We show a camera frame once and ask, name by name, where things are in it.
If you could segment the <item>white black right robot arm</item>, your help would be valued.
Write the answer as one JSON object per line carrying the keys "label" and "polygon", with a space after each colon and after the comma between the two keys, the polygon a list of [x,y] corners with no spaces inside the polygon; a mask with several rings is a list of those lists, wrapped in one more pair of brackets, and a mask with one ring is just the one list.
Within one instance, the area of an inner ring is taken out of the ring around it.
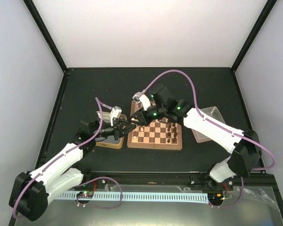
{"label": "white black right robot arm", "polygon": [[185,100],[176,100],[166,86],[159,84],[150,92],[150,98],[141,92],[133,96],[141,109],[131,115],[131,122],[148,126],[154,120],[163,118],[171,123],[195,130],[223,147],[230,156],[215,164],[205,177],[206,187],[215,190],[222,182],[234,176],[247,177],[255,170],[261,158],[258,135],[249,129],[232,128],[197,110]]}

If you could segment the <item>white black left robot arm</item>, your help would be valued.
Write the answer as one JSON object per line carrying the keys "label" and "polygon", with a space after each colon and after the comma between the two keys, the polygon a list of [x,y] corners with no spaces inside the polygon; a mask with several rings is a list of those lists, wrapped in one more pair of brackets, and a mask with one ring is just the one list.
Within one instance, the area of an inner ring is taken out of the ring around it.
{"label": "white black left robot arm", "polygon": [[9,199],[13,218],[35,221],[68,189],[88,187],[92,177],[79,161],[93,150],[96,138],[119,139],[135,128],[135,124],[123,119],[113,119],[111,124],[103,120],[82,122],[74,138],[58,154],[38,169],[15,178]]}

